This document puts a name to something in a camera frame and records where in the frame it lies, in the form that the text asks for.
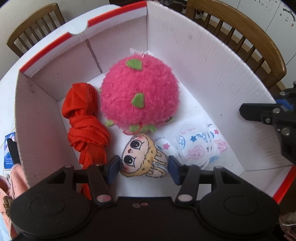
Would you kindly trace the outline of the red cloth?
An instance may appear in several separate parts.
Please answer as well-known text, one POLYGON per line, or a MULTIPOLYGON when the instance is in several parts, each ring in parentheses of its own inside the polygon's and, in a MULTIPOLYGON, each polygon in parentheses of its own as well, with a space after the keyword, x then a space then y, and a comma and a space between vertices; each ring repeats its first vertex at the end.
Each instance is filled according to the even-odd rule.
POLYGON ((97 90, 88 83, 75 83, 62 105, 62 116, 69 120, 70 146, 80 153, 83 169, 91 165, 106 165, 106 148, 110 144, 107 128, 98 120, 97 90))

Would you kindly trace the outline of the red white storage box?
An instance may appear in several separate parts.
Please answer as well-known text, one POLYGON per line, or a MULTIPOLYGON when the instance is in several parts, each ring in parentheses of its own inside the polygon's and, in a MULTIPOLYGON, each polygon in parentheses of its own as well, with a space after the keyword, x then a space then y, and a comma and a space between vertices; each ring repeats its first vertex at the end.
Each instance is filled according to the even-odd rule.
POLYGON ((270 92, 228 46, 154 1, 105 6, 41 40, 18 71, 18 153, 29 186, 123 156, 118 196, 176 196, 166 156, 222 166, 280 202, 295 178, 273 125, 245 120, 270 92))

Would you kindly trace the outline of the pink fleece hat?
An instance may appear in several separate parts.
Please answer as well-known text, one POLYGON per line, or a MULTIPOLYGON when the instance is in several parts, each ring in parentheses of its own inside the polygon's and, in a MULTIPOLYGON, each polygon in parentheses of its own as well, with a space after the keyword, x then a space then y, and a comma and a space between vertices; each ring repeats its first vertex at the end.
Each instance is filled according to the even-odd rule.
POLYGON ((12 167, 10 178, 1 176, 1 216, 12 239, 18 234, 10 219, 10 207, 16 198, 28 190, 29 185, 21 164, 15 164, 12 167))

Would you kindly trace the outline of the pink strawberry plush ball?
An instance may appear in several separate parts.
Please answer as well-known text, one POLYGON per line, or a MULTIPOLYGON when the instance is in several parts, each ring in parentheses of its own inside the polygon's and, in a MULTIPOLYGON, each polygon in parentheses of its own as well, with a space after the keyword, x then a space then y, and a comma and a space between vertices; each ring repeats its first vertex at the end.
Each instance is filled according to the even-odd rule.
POLYGON ((100 107, 107 126, 127 135, 154 133, 178 110, 179 82, 171 68, 146 53, 115 63, 100 87, 100 107))

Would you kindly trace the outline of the near wooden chair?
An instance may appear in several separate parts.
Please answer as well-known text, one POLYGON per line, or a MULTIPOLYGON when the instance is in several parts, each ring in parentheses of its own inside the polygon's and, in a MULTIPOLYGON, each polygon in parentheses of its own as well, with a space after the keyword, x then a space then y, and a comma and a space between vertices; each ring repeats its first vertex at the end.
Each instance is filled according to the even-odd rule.
POLYGON ((255 50, 260 53, 260 60, 251 69, 255 73, 264 62, 267 63, 270 73, 262 80, 267 89, 272 89, 285 77, 287 69, 279 49, 269 35, 249 17, 221 1, 187 1, 186 17, 194 20, 196 11, 202 11, 207 14, 206 20, 203 23, 205 29, 208 28, 212 16, 219 19, 213 33, 216 37, 221 31, 223 23, 227 23, 231 27, 230 32, 223 41, 226 45, 230 42, 235 31, 241 33, 242 37, 233 49, 235 53, 240 51, 246 40, 252 44, 243 61, 247 63, 255 50))

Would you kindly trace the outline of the wooden chair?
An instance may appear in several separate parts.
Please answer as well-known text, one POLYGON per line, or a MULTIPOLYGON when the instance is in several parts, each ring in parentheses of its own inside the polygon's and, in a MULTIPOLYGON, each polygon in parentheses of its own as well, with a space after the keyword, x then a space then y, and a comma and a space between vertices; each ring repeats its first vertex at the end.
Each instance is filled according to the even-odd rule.
POLYGON ((57 3, 48 4, 26 18, 9 36, 6 45, 22 57, 41 39, 65 24, 57 3))
POLYGON ((249 17, 221 1, 187 1, 186 17, 194 20, 196 11, 202 11, 207 14, 206 20, 203 23, 205 29, 208 28, 212 16, 219 19, 213 33, 216 37, 221 31, 223 23, 227 23, 231 27, 230 32, 223 41, 226 45, 230 42, 235 31, 241 33, 242 37, 233 49, 235 53, 240 51, 246 40, 252 44, 243 61, 247 63, 255 50, 260 53, 260 60, 251 69, 255 73, 264 62, 267 63, 270 73, 262 80, 267 89, 272 89, 285 77, 287 69, 279 49, 269 35, 249 17))

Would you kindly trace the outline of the blue tissue pack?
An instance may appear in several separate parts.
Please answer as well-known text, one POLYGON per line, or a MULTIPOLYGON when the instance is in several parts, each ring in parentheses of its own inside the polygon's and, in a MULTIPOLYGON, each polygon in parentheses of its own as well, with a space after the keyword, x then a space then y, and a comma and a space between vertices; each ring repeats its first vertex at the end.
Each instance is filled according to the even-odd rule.
POLYGON ((13 141, 16 142, 16 132, 12 132, 6 135, 4 139, 4 169, 5 170, 10 170, 14 166, 14 163, 12 161, 12 158, 8 149, 8 142, 7 142, 8 138, 11 138, 13 141))

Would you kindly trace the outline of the far wooden chair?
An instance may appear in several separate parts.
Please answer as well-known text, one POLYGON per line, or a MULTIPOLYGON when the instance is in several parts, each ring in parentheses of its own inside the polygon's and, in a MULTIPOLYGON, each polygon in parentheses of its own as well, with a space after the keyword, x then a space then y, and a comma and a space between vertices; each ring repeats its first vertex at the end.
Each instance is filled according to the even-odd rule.
POLYGON ((6 45, 22 57, 41 39, 65 24, 57 3, 48 4, 26 18, 9 36, 6 45))

